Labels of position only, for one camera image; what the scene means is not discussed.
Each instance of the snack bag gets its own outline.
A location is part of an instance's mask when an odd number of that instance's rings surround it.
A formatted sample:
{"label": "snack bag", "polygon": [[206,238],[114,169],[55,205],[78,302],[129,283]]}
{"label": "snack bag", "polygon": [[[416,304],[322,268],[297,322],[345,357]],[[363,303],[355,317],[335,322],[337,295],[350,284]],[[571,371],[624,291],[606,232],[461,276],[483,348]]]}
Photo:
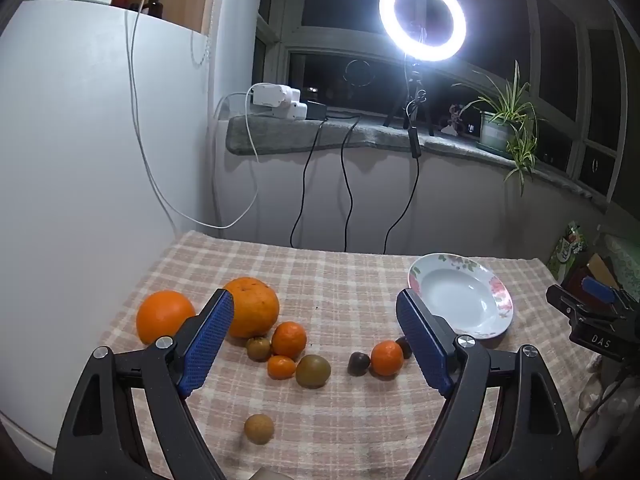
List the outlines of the snack bag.
{"label": "snack bag", "polygon": [[564,232],[564,236],[558,240],[554,252],[549,258],[546,267],[551,271],[553,277],[562,283],[569,269],[575,262],[578,253],[587,250],[587,242],[584,234],[575,222],[571,222]]}

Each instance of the silver bolt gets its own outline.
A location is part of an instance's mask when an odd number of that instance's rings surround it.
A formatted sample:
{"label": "silver bolt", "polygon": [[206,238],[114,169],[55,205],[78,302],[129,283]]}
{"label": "silver bolt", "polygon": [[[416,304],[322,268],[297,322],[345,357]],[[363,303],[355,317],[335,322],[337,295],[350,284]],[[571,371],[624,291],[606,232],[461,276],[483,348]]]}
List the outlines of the silver bolt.
{"label": "silver bolt", "polygon": [[158,341],[156,341],[156,346],[158,348],[169,348],[169,346],[171,346],[172,344],[174,344],[174,340],[167,335],[163,335],[160,339],[158,339]]}
{"label": "silver bolt", "polygon": [[94,350],[94,357],[96,359],[102,359],[108,353],[109,353],[109,349],[106,346],[98,346],[98,348]]}
{"label": "silver bolt", "polygon": [[458,338],[458,344],[462,346],[462,348],[470,348],[476,344],[476,340],[469,335],[461,335]]}
{"label": "silver bolt", "polygon": [[527,357],[535,357],[538,355],[538,349],[532,345],[524,345],[522,347],[522,353]]}

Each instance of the floral plate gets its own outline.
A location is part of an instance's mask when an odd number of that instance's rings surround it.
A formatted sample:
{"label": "floral plate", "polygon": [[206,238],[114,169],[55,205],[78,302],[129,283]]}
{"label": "floral plate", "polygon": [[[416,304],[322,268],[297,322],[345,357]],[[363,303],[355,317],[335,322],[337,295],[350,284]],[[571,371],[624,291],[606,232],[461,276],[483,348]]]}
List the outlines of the floral plate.
{"label": "floral plate", "polygon": [[409,268],[408,281],[429,311],[447,320],[457,334],[490,339],[505,332],[513,319],[513,302],[504,284],[463,256],[422,256]]}

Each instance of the orange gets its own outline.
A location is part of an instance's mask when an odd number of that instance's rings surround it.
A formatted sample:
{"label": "orange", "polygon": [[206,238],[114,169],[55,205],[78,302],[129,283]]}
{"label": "orange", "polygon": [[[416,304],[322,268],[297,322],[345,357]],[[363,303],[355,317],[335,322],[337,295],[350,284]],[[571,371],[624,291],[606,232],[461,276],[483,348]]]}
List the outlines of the orange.
{"label": "orange", "polygon": [[274,355],[267,361],[267,373],[271,379],[289,379],[296,373],[296,364],[293,359]]}
{"label": "orange", "polygon": [[250,338],[271,330],[280,315],[280,302],[271,287],[255,278],[243,277],[231,280],[225,288],[234,297],[230,336]]}
{"label": "orange", "polygon": [[173,337],[196,311],[189,298],[174,290],[160,290],[142,302],[136,316],[138,337],[145,345],[163,335]]}
{"label": "orange", "polygon": [[371,351],[371,367],[378,375],[389,376],[396,374],[402,368],[403,363],[402,348],[395,341],[378,343]]}
{"label": "orange", "polygon": [[295,359],[305,349],[305,346],[305,329],[293,321],[280,323],[271,337],[271,349],[276,355]]}

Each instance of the glowing white ring light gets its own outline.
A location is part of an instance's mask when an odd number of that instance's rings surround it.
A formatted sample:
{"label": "glowing white ring light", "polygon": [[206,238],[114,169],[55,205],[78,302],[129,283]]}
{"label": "glowing white ring light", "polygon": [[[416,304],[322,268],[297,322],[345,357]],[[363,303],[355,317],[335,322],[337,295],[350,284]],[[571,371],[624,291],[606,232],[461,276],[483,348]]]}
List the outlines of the glowing white ring light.
{"label": "glowing white ring light", "polygon": [[442,61],[453,56],[465,41],[466,21],[457,0],[442,0],[453,17],[453,32],[449,41],[439,46],[430,46],[415,41],[402,29],[396,17],[396,0],[380,0],[380,18],[386,33],[393,42],[409,56],[423,61]]}

